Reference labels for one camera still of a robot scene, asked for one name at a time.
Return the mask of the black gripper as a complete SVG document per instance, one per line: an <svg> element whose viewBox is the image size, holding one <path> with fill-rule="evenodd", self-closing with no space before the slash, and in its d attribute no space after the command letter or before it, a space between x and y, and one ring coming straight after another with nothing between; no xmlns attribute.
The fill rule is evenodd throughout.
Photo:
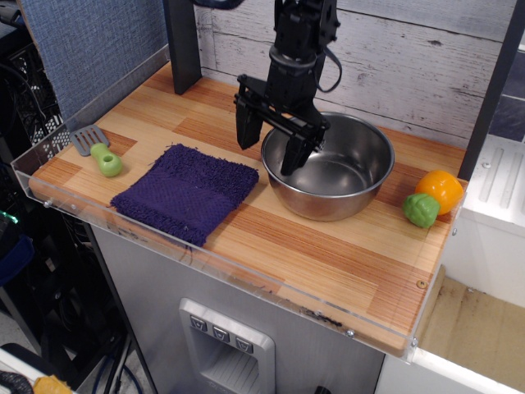
<svg viewBox="0 0 525 394"><path fill-rule="evenodd" d="M293 58L275 46L270 49L267 78L242 74L237 77L235 95L237 142L248 149L259 142L266 122L289 136L281 174L290 176L302 167L309 155L321 148L327 121L313 105L320 89L320 76L327 48L303 51Z"/></svg>

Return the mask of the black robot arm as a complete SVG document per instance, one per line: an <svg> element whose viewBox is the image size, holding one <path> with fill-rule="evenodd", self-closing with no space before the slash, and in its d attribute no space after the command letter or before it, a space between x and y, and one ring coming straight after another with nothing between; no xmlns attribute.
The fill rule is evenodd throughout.
<svg viewBox="0 0 525 394"><path fill-rule="evenodd" d="M315 108L328 44L336 40L340 22L334 1L277 1L276 38L270 48L266 80L241 75L235 96L237 142L242 149L255 145L263 123L285 133L281 173L291 175L323 144L328 120Z"/></svg>

